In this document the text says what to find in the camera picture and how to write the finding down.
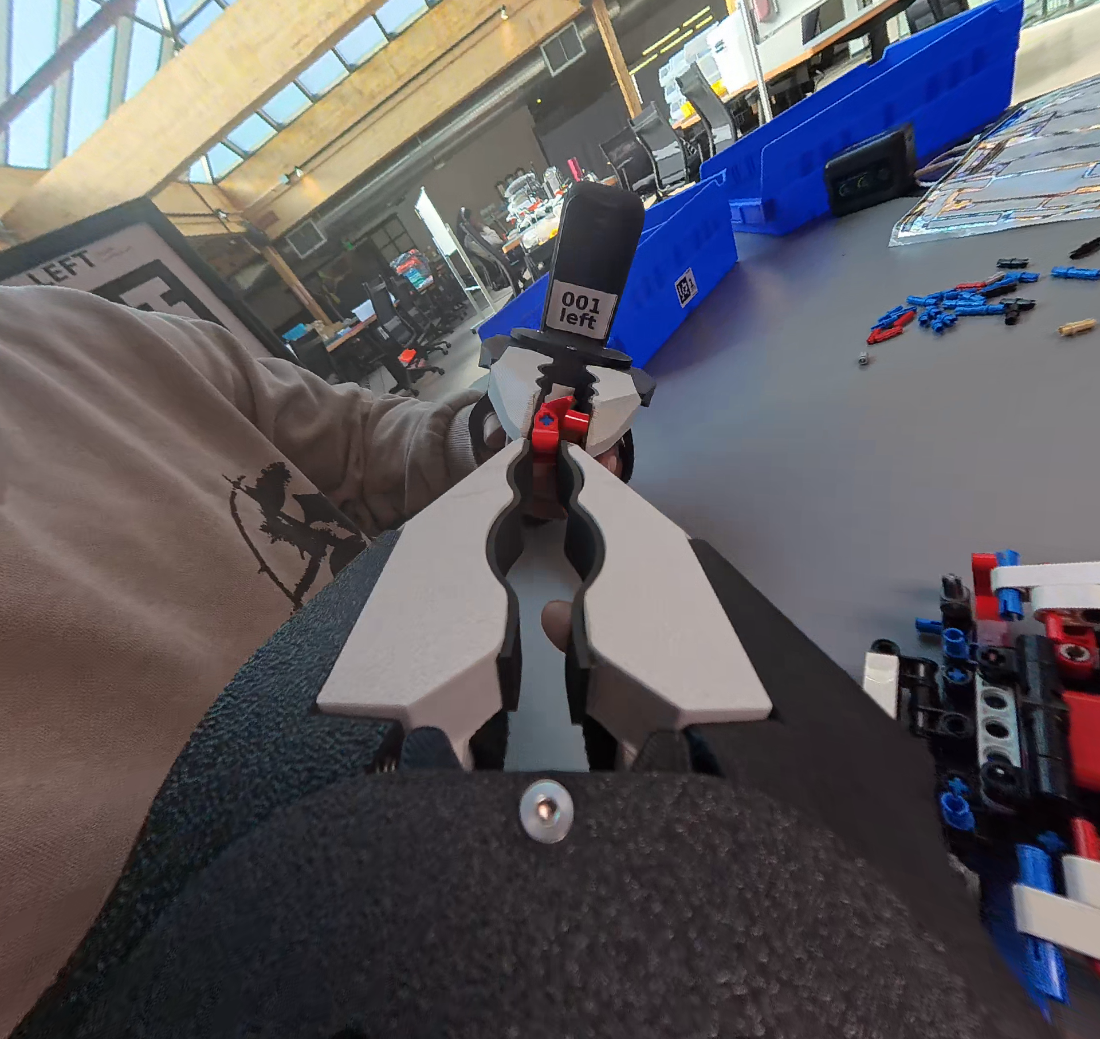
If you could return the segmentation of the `person's beige sweatshirt torso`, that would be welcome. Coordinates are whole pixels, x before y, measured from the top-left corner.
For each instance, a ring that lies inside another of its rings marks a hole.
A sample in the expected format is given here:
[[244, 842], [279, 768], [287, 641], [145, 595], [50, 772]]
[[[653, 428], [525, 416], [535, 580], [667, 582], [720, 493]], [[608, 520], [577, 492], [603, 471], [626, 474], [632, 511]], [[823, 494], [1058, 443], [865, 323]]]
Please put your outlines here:
[[217, 325], [2, 291], [2, 1037], [210, 701], [323, 581], [373, 401]]

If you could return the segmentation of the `person's left hand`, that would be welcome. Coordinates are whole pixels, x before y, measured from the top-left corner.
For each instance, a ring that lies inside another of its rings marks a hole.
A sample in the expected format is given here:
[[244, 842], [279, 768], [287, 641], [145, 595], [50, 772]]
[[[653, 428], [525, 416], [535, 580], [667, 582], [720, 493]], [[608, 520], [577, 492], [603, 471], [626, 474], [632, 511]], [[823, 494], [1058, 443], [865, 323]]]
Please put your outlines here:
[[[482, 465], [490, 457], [502, 451], [509, 443], [509, 436], [502, 427], [488, 397], [481, 396], [472, 406], [469, 415], [469, 430], [475, 461]], [[605, 469], [622, 480], [627, 480], [626, 439], [596, 456], [596, 461]], [[562, 520], [566, 516], [565, 508], [557, 491], [556, 458], [534, 458], [531, 461], [530, 491], [525, 497], [525, 521], [539, 526], [546, 522]]]

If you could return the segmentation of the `black rectangular device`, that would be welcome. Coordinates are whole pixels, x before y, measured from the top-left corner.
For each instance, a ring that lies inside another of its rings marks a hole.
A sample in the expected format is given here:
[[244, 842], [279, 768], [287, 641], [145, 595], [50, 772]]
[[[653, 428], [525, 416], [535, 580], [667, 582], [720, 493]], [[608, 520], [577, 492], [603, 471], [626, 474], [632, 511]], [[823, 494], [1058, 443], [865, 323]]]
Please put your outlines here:
[[831, 215], [842, 218], [910, 194], [915, 188], [916, 169], [911, 122], [838, 152], [823, 169]]

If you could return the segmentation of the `toy car model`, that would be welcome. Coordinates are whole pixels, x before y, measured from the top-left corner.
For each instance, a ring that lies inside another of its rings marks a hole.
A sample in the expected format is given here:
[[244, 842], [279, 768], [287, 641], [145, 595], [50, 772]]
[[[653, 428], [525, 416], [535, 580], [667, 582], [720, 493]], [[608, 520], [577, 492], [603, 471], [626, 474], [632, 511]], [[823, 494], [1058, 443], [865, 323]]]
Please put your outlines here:
[[997, 950], [1052, 1020], [1098, 974], [1099, 565], [976, 553], [946, 574], [936, 657], [878, 639], [862, 689], [923, 741], [942, 839]]

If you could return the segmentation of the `black office chair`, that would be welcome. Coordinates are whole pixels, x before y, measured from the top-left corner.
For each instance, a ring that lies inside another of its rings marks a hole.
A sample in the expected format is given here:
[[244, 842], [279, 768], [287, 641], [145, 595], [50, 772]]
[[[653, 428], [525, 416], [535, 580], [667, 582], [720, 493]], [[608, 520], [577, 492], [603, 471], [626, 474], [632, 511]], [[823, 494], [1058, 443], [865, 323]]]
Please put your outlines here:
[[654, 185], [660, 198], [693, 181], [688, 147], [654, 102], [644, 106], [632, 118], [630, 126], [653, 165]]
[[388, 284], [381, 277], [373, 277], [366, 286], [375, 314], [373, 340], [378, 343], [384, 365], [395, 379], [391, 394], [417, 397], [419, 390], [415, 383], [424, 375], [444, 376], [447, 372], [429, 362], [432, 349], [398, 312]]
[[685, 101], [691, 104], [695, 114], [703, 123], [706, 133], [705, 159], [721, 154], [730, 147], [736, 139], [736, 125], [726, 104], [716, 93], [701, 70], [698, 63], [693, 60], [679, 74], [676, 85]]

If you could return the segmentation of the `rolling whiteboard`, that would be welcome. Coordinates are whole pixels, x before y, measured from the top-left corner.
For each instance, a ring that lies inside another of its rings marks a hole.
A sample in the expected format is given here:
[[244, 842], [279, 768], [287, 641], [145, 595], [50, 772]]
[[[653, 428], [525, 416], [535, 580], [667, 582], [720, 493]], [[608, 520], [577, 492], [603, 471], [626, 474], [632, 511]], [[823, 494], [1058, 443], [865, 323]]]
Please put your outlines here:
[[455, 233], [446, 219], [440, 215], [433, 200], [425, 188], [420, 189], [415, 202], [415, 211], [429, 235], [433, 240], [435, 251], [446, 263], [447, 269], [459, 285], [468, 302], [474, 311], [477, 322], [484, 320], [482, 309], [484, 290], [482, 281], [470, 261], [466, 251], [459, 244]]

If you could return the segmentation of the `pile of blue toy pins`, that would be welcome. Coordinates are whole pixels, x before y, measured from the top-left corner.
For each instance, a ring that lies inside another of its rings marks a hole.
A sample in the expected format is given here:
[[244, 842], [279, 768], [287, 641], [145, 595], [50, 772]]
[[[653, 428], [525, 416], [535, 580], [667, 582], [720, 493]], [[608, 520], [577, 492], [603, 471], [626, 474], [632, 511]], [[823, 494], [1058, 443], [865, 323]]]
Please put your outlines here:
[[941, 334], [965, 317], [1007, 314], [1011, 308], [1001, 299], [1015, 287], [1015, 281], [976, 281], [924, 296], [912, 294], [903, 303], [916, 310], [916, 323], [921, 329]]

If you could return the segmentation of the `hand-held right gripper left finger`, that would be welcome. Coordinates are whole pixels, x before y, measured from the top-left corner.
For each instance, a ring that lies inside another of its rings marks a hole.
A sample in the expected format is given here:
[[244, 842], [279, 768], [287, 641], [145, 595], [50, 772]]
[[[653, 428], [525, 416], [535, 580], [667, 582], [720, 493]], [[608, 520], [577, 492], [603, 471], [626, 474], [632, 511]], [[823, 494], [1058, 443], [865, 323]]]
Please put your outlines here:
[[521, 640], [508, 574], [524, 550], [527, 444], [513, 442], [403, 526], [317, 697], [324, 715], [446, 736], [462, 769], [518, 707]]

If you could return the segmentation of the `person's left forearm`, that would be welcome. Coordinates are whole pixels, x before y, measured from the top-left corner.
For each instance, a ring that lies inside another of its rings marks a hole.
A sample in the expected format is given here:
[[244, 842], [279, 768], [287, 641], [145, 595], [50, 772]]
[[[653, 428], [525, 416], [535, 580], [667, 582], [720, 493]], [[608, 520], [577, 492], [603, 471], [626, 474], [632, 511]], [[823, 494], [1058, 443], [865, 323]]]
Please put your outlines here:
[[233, 358], [233, 402], [301, 488], [364, 537], [395, 530], [493, 457], [504, 433], [475, 391], [442, 402], [333, 386], [285, 360]]

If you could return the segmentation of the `printed instruction booklet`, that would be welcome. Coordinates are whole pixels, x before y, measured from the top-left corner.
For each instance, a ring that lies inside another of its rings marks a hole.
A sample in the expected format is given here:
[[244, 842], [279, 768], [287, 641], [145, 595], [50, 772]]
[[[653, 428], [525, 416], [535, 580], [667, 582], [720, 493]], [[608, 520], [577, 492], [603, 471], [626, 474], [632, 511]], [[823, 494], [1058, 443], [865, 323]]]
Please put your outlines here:
[[1018, 106], [893, 226], [891, 247], [1099, 215], [1099, 78]]

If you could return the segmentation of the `cluttered wooden workbench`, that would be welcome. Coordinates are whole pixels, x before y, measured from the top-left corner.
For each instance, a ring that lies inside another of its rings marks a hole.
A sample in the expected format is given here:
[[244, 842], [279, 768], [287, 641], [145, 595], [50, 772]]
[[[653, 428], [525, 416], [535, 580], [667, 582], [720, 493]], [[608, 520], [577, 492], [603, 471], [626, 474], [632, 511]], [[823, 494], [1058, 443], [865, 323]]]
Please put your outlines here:
[[561, 208], [566, 194], [584, 180], [596, 183], [598, 179], [587, 174], [575, 177], [574, 172], [563, 176], [556, 166], [544, 169], [541, 175], [536, 172], [519, 172], [506, 184], [502, 196], [505, 205], [505, 222], [508, 234], [504, 240], [502, 251], [510, 255], [521, 250], [532, 255], [538, 248], [544, 248], [559, 232]]

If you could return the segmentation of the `black framed marker board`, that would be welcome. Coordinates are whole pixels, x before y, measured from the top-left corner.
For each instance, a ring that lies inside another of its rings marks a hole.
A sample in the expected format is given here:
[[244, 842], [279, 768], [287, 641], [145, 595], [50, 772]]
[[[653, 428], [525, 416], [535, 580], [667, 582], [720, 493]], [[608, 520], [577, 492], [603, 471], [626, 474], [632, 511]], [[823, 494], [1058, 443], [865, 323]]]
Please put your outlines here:
[[139, 311], [213, 322], [257, 356], [294, 360], [150, 199], [4, 250], [1, 277], [7, 287], [81, 290]]

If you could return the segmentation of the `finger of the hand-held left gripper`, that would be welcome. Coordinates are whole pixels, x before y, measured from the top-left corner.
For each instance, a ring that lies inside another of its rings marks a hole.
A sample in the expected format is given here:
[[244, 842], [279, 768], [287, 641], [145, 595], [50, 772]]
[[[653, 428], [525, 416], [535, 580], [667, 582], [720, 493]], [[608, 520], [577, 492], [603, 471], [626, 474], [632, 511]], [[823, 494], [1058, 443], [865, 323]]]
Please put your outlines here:
[[571, 369], [572, 405], [568, 418], [587, 415], [584, 430], [568, 420], [568, 442], [598, 457], [618, 444], [642, 406], [631, 369]]
[[534, 417], [551, 387], [544, 378], [550, 366], [547, 354], [515, 345], [505, 349], [490, 366], [488, 398], [505, 443], [529, 438]]

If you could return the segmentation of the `red toy brick piece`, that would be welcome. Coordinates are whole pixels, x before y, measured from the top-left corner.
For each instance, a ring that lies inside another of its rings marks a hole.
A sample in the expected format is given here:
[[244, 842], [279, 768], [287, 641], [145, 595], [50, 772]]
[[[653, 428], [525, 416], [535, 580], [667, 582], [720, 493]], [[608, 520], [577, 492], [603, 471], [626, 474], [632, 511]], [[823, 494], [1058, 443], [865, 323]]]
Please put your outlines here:
[[556, 464], [564, 444], [583, 447], [590, 422], [591, 415], [575, 407], [572, 395], [544, 401], [534, 416], [529, 436], [534, 461], [548, 466]]

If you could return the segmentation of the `long blue storage bin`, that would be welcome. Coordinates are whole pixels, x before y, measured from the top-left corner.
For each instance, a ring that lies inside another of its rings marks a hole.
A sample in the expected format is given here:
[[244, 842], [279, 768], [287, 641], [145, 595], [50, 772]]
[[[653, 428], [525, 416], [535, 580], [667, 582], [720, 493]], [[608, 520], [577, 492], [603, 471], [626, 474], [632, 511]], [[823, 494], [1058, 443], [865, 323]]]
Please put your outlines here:
[[993, 0], [919, 32], [777, 114], [702, 168], [703, 200], [734, 232], [787, 235], [831, 213], [824, 170], [898, 128], [930, 161], [1012, 97], [1025, 0]]

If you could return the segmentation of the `grey desk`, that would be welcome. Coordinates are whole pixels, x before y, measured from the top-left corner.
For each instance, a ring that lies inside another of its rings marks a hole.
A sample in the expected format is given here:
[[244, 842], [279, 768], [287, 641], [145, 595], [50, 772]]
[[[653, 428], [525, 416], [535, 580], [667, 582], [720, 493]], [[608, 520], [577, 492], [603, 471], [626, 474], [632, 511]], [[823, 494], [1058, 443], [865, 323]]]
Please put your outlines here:
[[[387, 825], [392, 979], [372, 1037], [1062, 1037], [1010, 976], [933, 824], [930, 758], [831, 654], [979, 537], [1098, 551], [1098, 347], [1043, 325], [1097, 292], [1052, 291], [1022, 335], [981, 324], [847, 364], [886, 292], [960, 276], [991, 236], [883, 251], [886, 212], [751, 248], [717, 377], [721, 410], [652, 430], [779, 689], [762, 730], [708, 736], [722, 776], [566, 774], [579, 820], [520, 837], [519, 780], [413, 772]], [[826, 643], [828, 653], [816, 645]]]

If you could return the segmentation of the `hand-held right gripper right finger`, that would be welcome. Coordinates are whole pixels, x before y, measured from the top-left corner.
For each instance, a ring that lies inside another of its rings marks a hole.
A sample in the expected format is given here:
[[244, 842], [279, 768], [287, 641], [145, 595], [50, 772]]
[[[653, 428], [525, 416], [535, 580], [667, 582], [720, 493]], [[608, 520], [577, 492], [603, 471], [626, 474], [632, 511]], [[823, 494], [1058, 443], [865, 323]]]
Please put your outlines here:
[[562, 505], [580, 581], [565, 686], [588, 769], [629, 766], [654, 733], [769, 719], [692, 538], [576, 444], [562, 447]]

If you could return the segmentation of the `tagged blue storage bin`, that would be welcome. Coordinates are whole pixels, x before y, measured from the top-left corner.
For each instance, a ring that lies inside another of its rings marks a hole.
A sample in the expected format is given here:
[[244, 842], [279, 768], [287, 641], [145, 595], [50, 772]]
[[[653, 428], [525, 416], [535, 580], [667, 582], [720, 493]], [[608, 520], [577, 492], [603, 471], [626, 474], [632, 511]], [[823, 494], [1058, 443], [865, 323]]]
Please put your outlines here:
[[[729, 208], [721, 181], [695, 184], [683, 198], [645, 209], [642, 236], [625, 301], [612, 330], [612, 347], [628, 353], [635, 367], [646, 367], [736, 262]], [[515, 320], [520, 303], [527, 303], [524, 292], [480, 327], [481, 345], [484, 339], [506, 331], [505, 323]], [[488, 367], [481, 360], [482, 346], [479, 364]]]

